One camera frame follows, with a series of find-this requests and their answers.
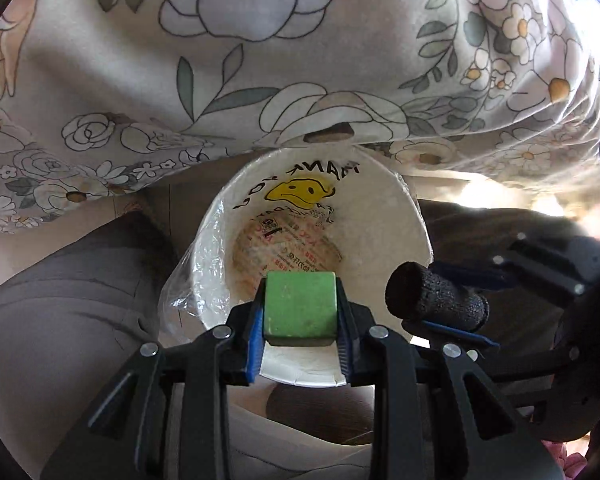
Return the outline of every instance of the yellow smiley face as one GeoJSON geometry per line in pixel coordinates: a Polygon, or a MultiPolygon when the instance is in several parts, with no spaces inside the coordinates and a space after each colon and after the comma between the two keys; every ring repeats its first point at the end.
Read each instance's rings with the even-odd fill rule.
{"type": "Polygon", "coordinates": [[[267,193],[265,200],[286,200],[300,209],[313,209],[320,200],[333,196],[336,189],[329,189],[313,178],[295,178],[278,184],[267,193]]]}

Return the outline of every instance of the black foam grip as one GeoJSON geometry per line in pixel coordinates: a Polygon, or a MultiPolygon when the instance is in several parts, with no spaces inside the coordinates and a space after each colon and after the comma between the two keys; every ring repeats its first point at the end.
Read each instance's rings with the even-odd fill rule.
{"type": "Polygon", "coordinates": [[[489,317],[484,297],[415,262],[394,270],[386,284],[384,302],[400,319],[430,321],[466,332],[478,330],[489,317]]]}

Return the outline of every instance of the metal screw head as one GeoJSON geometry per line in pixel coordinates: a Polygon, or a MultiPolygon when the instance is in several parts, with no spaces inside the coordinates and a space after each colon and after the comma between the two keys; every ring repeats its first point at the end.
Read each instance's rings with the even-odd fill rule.
{"type": "Polygon", "coordinates": [[[453,359],[462,355],[462,350],[458,345],[454,343],[447,343],[442,347],[442,351],[446,356],[451,357],[453,359]]]}
{"type": "Polygon", "coordinates": [[[158,345],[156,343],[144,343],[140,347],[140,355],[142,357],[153,357],[158,353],[158,345]]]}
{"type": "Polygon", "coordinates": [[[218,325],[214,328],[212,334],[216,339],[227,339],[231,335],[231,327],[227,325],[218,325]]]}
{"type": "Polygon", "coordinates": [[[389,329],[382,325],[373,325],[369,329],[369,335],[371,337],[375,337],[376,339],[384,339],[389,335],[389,329]]]}

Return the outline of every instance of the floral bedsheet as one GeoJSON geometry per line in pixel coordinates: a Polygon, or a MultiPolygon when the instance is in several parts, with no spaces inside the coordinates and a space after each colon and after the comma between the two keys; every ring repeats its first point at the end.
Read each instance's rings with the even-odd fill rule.
{"type": "Polygon", "coordinates": [[[565,0],[12,0],[0,232],[222,156],[365,144],[589,186],[600,60],[565,0]]]}

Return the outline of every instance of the green block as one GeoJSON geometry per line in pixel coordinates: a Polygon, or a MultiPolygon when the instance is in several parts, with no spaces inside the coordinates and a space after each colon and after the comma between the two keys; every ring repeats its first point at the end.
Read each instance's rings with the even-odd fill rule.
{"type": "Polygon", "coordinates": [[[267,273],[264,337],[274,346],[328,346],[338,332],[333,272],[267,273]]]}

